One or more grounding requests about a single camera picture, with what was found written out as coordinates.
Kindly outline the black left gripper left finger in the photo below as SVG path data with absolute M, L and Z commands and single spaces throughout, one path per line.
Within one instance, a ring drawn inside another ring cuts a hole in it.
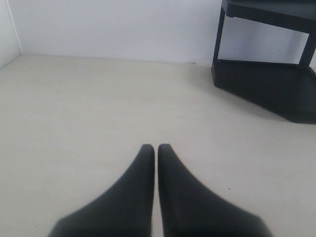
M 125 173 L 100 197 L 60 219 L 51 237 L 150 237 L 155 151 L 141 146 Z

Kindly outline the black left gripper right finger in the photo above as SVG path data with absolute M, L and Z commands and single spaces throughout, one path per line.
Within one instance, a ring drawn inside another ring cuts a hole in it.
M 222 199 L 180 161 L 170 144 L 158 147 L 158 192 L 166 237 L 268 237 L 262 219 Z

